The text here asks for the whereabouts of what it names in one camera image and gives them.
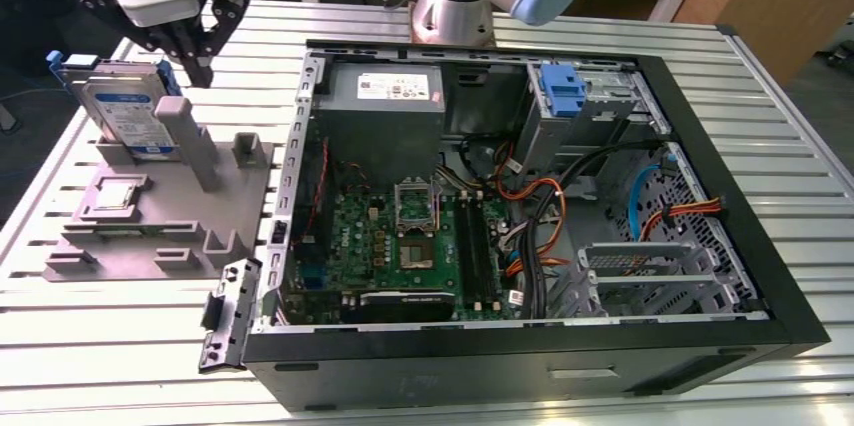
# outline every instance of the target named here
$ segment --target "open computer tower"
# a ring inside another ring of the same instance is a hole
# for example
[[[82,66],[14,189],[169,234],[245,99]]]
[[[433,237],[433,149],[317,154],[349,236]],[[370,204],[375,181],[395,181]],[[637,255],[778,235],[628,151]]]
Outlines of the open computer tower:
[[[828,342],[657,57],[310,43],[201,371],[293,410],[676,394]]]

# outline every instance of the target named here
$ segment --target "case bracket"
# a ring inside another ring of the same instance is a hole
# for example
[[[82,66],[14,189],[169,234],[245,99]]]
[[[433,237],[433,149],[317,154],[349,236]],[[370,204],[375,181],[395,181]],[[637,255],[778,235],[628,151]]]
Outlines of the case bracket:
[[[205,305],[202,327],[209,331],[199,358],[199,373],[245,371],[243,347],[251,327],[262,263],[247,258],[223,268],[217,291]]]

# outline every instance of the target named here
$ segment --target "cable tie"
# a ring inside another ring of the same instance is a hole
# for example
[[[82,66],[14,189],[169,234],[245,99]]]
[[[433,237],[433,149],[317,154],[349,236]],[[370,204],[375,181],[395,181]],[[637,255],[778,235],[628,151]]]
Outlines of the cable tie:
[[[673,208],[673,204],[665,204],[662,208],[662,221],[669,228],[677,227],[677,222],[673,220],[673,216],[670,215],[670,210]]]

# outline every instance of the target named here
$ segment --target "green circuit board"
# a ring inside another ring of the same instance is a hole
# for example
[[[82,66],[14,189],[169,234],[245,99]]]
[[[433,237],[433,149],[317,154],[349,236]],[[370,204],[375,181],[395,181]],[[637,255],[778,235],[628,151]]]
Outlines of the green circuit board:
[[[463,285],[458,263],[457,231],[454,226],[454,197],[439,201],[439,227],[430,234],[399,237],[395,229],[394,194],[349,194],[339,196],[333,223],[331,254],[326,265],[305,265],[303,271],[322,279],[315,286],[323,291],[361,290],[441,290],[457,297],[458,320],[509,319],[511,312],[502,301],[483,305],[475,311],[463,304]],[[417,195],[402,195],[401,214],[421,218],[431,213],[430,203]],[[489,224],[506,218],[502,201],[483,202],[483,215]],[[499,285],[498,258],[491,257],[495,284]],[[323,310],[330,305],[318,305]],[[335,322],[334,314],[315,314],[326,318],[321,324]]]

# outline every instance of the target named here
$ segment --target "floor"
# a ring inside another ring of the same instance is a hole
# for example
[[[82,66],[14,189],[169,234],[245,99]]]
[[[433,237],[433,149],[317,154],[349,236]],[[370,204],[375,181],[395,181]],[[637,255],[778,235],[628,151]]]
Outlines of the floor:
[[[325,1],[381,4],[379,0]],[[56,18],[55,24],[70,51],[102,56],[113,54],[121,37],[86,12],[74,10]],[[20,121],[15,133],[0,135],[0,226],[18,205],[78,108],[74,99],[56,91],[58,87],[52,76],[27,77],[0,63],[0,104]],[[22,91],[43,88],[51,91],[2,99]],[[817,56],[786,92],[844,164],[854,171],[854,75],[829,68]]]

